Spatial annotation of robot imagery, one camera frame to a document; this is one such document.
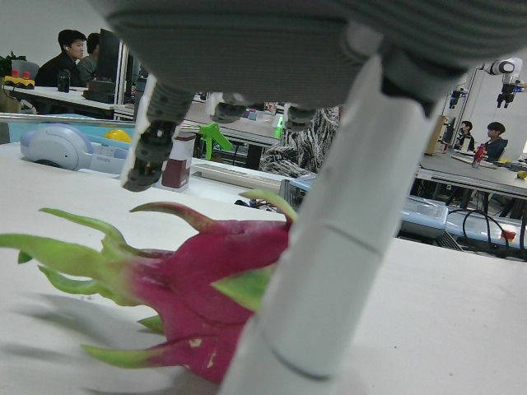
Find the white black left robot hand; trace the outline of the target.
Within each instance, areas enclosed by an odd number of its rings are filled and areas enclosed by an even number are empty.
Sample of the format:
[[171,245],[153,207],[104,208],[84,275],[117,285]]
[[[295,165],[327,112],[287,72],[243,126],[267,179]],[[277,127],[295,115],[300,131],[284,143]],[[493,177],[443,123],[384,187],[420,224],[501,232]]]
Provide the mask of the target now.
[[96,1],[148,70],[122,185],[161,175],[194,93],[214,117],[343,105],[223,394],[332,394],[394,236],[436,105],[470,69],[526,45],[523,1]]

